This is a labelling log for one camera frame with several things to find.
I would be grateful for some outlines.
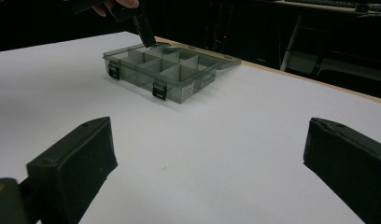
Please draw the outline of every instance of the black latch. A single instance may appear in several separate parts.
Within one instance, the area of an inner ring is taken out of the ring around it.
[[[117,66],[113,64],[109,64],[108,69],[109,69],[108,74],[110,77],[113,77],[116,80],[120,80],[120,69]]]
[[[167,96],[167,85],[165,85],[164,83],[158,83],[156,81],[153,82],[152,95],[165,101],[165,98]]]

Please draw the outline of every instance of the white table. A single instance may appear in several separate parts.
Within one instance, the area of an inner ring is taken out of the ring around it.
[[[381,143],[381,104],[247,65],[182,105],[106,74],[119,33],[0,52],[0,177],[79,124],[110,116],[119,163],[81,223],[362,221],[303,165],[312,117]]]

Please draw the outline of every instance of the human hand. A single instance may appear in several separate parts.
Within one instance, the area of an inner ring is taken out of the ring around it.
[[[121,4],[124,7],[128,8],[137,8],[139,6],[138,0],[107,0],[104,2],[104,5],[106,5],[106,8],[108,8],[109,11],[114,8],[116,5],[116,2]],[[103,5],[97,5],[93,7],[94,11],[97,12],[98,15],[105,17],[106,16],[106,10],[104,9]]]

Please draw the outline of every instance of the chair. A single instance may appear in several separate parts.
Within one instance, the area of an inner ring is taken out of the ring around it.
[[[381,14],[358,16],[332,29],[311,76],[381,98]]]

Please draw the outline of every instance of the clear plastic box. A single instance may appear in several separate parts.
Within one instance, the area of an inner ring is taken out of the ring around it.
[[[151,91],[160,99],[179,104],[212,83],[217,70],[240,64],[241,60],[191,46],[135,45],[104,53],[107,73]]]

